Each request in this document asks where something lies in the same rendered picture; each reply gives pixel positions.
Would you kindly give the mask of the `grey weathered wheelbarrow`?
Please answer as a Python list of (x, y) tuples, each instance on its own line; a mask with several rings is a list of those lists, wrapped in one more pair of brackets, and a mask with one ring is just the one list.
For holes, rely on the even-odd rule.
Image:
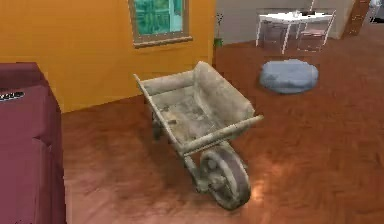
[(252, 103), (203, 61), (188, 71), (135, 81), (151, 111), (154, 137), (168, 138), (196, 191), (229, 211), (246, 204), (247, 165), (230, 141), (263, 119)]

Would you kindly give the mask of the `blue round floor cushion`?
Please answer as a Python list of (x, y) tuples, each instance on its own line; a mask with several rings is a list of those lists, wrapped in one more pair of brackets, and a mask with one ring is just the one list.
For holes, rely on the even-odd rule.
[(318, 78), (316, 66), (298, 59), (288, 59), (265, 63), (259, 83), (276, 93), (297, 94), (313, 89)]

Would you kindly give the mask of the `clear white framed chair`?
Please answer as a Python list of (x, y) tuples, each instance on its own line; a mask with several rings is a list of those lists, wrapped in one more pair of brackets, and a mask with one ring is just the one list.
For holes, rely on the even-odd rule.
[(259, 44), (262, 47), (282, 48), (285, 40), (287, 25), (269, 21), (261, 23)]
[(301, 51), (319, 52), (326, 44), (334, 17), (329, 15), (326, 21), (308, 23), (299, 33), (297, 49)]

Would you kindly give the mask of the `brown wooden door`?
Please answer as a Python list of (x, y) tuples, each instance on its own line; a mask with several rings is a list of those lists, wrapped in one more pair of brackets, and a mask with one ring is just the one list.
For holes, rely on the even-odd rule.
[(357, 36), (369, 10), (370, 0), (354, 0), (353, 7), (346, 22), (343, 38)]

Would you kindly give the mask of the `thin plant in green pot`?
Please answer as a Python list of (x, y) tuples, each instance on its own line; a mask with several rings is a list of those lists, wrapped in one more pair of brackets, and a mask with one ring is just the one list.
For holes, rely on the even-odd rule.
[(223, 40), (220, 36), (220, 27), (223, 20), (224, 15), (222, 13), (216, 14), (216, 35), (214, 38), (214, 46), (220, 47), (223, 44)]

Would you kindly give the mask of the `white table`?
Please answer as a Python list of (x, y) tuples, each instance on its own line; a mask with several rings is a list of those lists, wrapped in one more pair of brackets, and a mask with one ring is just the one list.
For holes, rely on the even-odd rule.
[(260, 14), (258, 18), (259, 18), (259, 22), (256, 28), (256, 40), (255, 40), (256, 46), (259, 45), (261, 28), (263, 23), (271, 22), (271, 23), (284, 24), (287, 26), (287, 29), (284, 35), (282, 49), (281, 49), (281, 53), (284, 54), (288, 44), (289, 33), (293, 25), (300, 26), (301, 24), (308, 25), (309, 23), (327, 21), (328, 28), (325, 30), (325, 36), (323, 40), (323, 44), (326, 44), (328, 35), (330, 32), (330, 28), (332, 27), (332, 23), (335, 18), (335, 12), (332, 12), (331, 14), (314, 12), (311, 15), (304, 15), (301, 12), (294, 11), (294, 12), (288, 12), (288, 13)]

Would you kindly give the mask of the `black remote control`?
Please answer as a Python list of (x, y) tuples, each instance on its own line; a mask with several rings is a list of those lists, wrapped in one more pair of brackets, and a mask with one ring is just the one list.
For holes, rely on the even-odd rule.
[(0, 102), (19, 99), (25, 96), (24, 92), (10, 92), (0, 94)]

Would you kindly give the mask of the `grey framed window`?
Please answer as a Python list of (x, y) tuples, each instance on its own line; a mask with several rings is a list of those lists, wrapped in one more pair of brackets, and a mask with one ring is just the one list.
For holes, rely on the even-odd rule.
[(127, 0), (135, 48), (192, 41), (189, 0)]

